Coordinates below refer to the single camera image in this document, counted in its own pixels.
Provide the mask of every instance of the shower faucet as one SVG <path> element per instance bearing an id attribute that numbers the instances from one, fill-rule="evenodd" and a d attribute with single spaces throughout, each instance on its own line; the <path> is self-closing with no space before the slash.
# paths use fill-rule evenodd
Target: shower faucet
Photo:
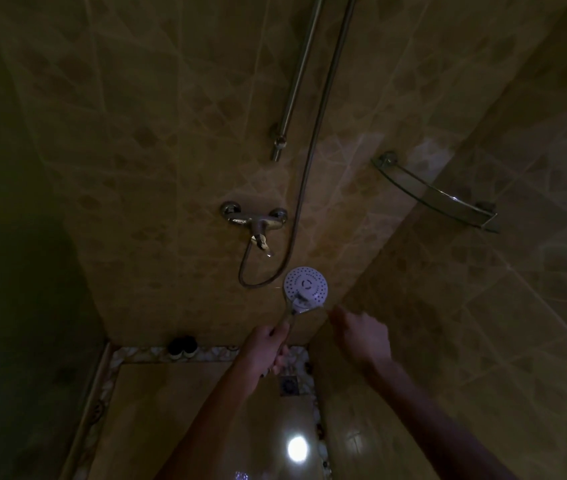
<path id="1" fill-rule="evenodd" d="M 272 257 L 272 251 L 265 240 L 265 232 L 280 229 L 288 220 L 288 211 L 277 207 L 272 209 L 267 216 L 241 212 L 241 206 L 237 202 L 227 201 L 221 204 L 221 215 L 228 219 L 231 224 L 246 226 L 250 228 L 250 240 L 256 247 L 261 249 L 266 256 Z"/>

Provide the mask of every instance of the shower head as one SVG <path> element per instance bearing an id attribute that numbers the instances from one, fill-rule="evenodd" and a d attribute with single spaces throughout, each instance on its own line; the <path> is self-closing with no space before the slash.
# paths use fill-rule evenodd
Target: shower head
<path id="1" fill-rule="evenodd" d="M 283 293 L 293 314 L 300 314 L 323 306 L 328 296 L 328 283 L 316 269 L 300 266 L 286 274 Z"/>

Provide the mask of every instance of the glass corner shelf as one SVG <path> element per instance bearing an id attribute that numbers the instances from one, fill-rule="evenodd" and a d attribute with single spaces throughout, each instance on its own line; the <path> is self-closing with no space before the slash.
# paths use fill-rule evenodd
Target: glass corner shelf
<path id="1" fill-rule="evenodd" d="M 475 205 L 432 186 L 407 168 L 399 165 L 395 152 L 384 152 L 371 159 L 375 168 L 393 185 L 440 214 L 477 229 L 499 233 L 495 224 L 495 204 L 477 202 Z"/>

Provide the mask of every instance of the forearm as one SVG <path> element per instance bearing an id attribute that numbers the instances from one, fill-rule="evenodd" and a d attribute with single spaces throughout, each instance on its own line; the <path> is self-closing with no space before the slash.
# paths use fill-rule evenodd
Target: forearm
<path id="1" fill-rule="evenodd" d="M 254 389 L 251 382 L 236 364 L 226 371 L 155 480 L 214 478 L 232 420 Z"/>
<path id="2" fill-rule="evenodd" d="M 388 360 L 370 367 L 365 376 L 442 479 L 516 480 L 474 436 L 441 411 L 396 362 Z"/>

